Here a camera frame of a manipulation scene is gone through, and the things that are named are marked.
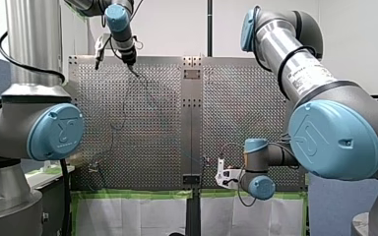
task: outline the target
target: pegboard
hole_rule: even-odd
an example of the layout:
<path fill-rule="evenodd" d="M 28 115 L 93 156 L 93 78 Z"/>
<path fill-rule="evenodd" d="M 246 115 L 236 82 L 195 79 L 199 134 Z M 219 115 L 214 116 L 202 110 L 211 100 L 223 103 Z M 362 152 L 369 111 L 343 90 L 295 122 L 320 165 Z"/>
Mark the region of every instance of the pegboard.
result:
<path fill-rule="evenodd" d="M 275 76 L 254 59 L 205 58 L 203 79 L 203 188 L 218 188 L 217 159 L 228 143 L 243 145 L 246 139 L 276 142 L 284 125 L 284 97 Z M 226 165 L 241 166 L 243 149 L 227 146 Z M 277 191 L 303 191 L 302 169 L 270 167 Z"/>
<path fill-rule="evenodd" d="M 182 188 L 180 61 L 139 58 L 137 78 L 116 58 L 97 71 L 93 57 L 71 58 L 71 93 L 86 124 L 73 189 Z"/>
<path fill-rule="evenodd" d="M 273 75 L 254 59 L 191 58 L 195 67 L 187 57 L 139 57 L 137 78 L 114 57 L 97 71 L 92 56 L 71 57 L 68 91 L 86 122 L 72 189 L 182 189 L 188 170 L 203 176 L 203 188 L 218 188 L 223 145 L 280 138 L 284 99 Z M 240 166 L 242 149 L 230 146 L 224 157 Z M 270 175 L 278 191 L 305 186 L 302 170 L 272 167 Z"/>

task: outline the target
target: metal pole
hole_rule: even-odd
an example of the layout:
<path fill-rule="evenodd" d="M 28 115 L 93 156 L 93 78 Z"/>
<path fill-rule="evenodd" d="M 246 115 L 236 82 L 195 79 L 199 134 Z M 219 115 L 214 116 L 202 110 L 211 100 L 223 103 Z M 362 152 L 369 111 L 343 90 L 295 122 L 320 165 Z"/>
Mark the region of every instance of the metal pole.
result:
<path fill-rule="evenodd" d="M 61 11 L 58 0 L 7 0 L 9 55 L 45 70 L 62 71 Z M 11 87 L 3 95 L 69 96 L 60 78 L 11 65 Z"/>
<path fill-rule="evenodd" d="M 208 0 L 208 57 L 213 56 L 213 0 Z"/>

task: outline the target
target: robotic arm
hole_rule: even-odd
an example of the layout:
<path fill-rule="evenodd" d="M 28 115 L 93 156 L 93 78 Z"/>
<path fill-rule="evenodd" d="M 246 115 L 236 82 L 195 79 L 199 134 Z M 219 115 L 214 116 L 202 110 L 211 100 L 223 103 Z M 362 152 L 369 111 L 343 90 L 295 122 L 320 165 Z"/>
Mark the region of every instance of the robotic arm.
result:
<path fill-rule="evenodd" d="M 109 43 L 121 53 L 122 61 L 133 66 L 137 51 L 130 22 L 134 13 L 134 0 L 65 0 L 79 13 L 88 16 L 104 16 L 111 33 L 102 35 L 96 42 L 96 68 L 103 60 L 103 50 Z"/>
<path fill-rule="evenodd" d="M 338 80 L 319 62 L 322 35 L 310 16 L 256 7 L 244 20 L 241 47 L 277 76 L 292 112 L 286 115 L 288 143 L 247 140 L 245 170 L 228 169 L 241 172 L 239 178 L 229 174 L 231 183 L 240 182 L 256 199 L 269 199 L 275 184 L 266 176 L 268 166 L 295 165 L 296 160 L 323 178 L 378 179 L 378 96 Z M 221 186 L 234 188 L 226 175 L 220 160 L 216 178 Z"/>

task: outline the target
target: blue joint cap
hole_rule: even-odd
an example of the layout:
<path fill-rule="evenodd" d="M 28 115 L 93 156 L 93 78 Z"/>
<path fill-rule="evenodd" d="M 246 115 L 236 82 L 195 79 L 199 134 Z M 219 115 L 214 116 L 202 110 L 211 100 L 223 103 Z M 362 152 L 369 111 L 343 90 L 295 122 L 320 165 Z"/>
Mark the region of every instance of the blue joint cap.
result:
<path fill-rule="evenodd" d="M 121 32 L 130 24 L 127 10 L 118 4 L 112 4 L 105 10 L 108 27 L 113 32 Z"/>
<path fill-rule="evenodd" d="M 255 177 L 248 185 L 248 193 L 255 199 L 268 200 L 275 193 L 276 185 L 271 178 L 266 175 Z"/>
<path fill-rule="evenodd" d="M 73 152 L 84 133 L 81 111 L 70 103 L 47 109 L 32 126 L 27 149 L 31 159 L 59 160 Z"/>
<path fill-rule="evenodd" d="M 269 142 L 265 139 L 248 139 L 245 140 L 244 143 L 244 152 L 245 153 L 252 153 L 254 151 L 258 151 L 267 147 Z"/>
<path fill-rule="evenodd" d="M 353 109 L 315 100 L 299 106 L 289 121 L 290 146 L 299 163 L 327 179 L 357 181 L 378 170 L 378 137 Z"/>
<path fill-rule="evenodd" d="M 251 9 L 248 11 L 248 13 L 245 15 L 244 23 L 242 25 L 242 32 L 241 32 L 241 50 L 246 52 L 253 51 L 253 40 L 254 40 L 254 9 Z"/>

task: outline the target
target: green tape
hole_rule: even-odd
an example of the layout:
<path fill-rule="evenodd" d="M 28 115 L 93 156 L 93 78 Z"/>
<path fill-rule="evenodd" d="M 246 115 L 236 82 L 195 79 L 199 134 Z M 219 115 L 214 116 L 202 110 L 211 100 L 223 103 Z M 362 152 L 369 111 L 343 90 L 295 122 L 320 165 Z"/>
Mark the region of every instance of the green tape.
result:
<path fill-rule="evenodd" d="M 109 190 L 72 192 L 72 198 L 83 199 L 134 199 L 134 200 L 173 200 L 190 199 L 191 191 L 133 191 Z"/>
<path fill-rule="evenodd" d="M 72 235 L 76 235 L 76 228 L 77 228 L 77 216 L 78 216 L 78 205 L 79 205 L 79 199 L 72 198 L 72 201 L 70 202 L 70 209 L 72 211 Z"/>
<path fill-rule="evenodd" d="M 304 192 L 303 195 L 303 204 L 302 204 L 302 236 L 306 236 L 306 218 L 308 216 L 308 193 Z"/>
<path fill-rule="evenodd" d="M 248 193 L 244 191 L 240 192 L 241 197 L 249 196 Z M 202 190 L 201 198 L 205 199 L 219 199 L 219 198 L 231 198 L 236 197 L 237 191 L 235 190 Z M 304 199 L 304 193 L 302 192 L 293 192 L 293 193 L 286 193 L 286 192 L 277 192 L 273 195 L 275 199 L 282 199 L 282 200 L 302 200 Z"/>
<path fill-rule="evenodd" d="M 247 193 L 241 192 L 242 197 L 248 196 Z M 79 191 L 72 192 L 72 235 L 76 235 L 77 230 L 77 213 L 78 204 L 81 200 L 87 199 L 130 199 L 130 200 L 182 200 L 190 199 L 192 191 L 133 191 L 133 190 L 110 190 L 103 189 L 99 191 Z M 217 189 L 217 190 L 202 190 L 201 198 L 215 199 L 215 198 L 234 198 L 237 192 L 234 190 Z M 275 199 L 282 200 L 303 200 L 302 213 L 302 236 L 306 235 L 306 216 L 308 207 L 308 195 L 306 192 L 299 193 L 285 193 L 277 192 L 274 194 Z"/>

